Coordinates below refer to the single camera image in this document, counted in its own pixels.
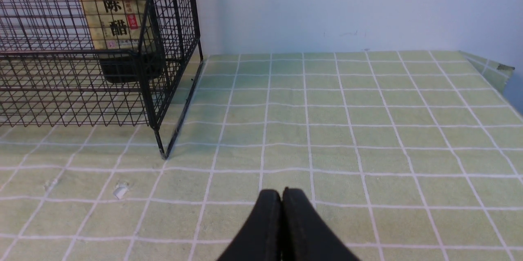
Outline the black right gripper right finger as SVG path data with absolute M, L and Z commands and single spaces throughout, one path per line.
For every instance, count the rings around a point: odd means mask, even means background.
M 282 198 L 283 261 L 358 261 L 322 220 L 301 189 L 286 187 Z

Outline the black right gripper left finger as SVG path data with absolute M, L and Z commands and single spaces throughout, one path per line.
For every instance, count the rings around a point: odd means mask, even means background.
M 263 189 L 237 235 L 219 261 L 280 261 L 282 200 L 276 190 Z

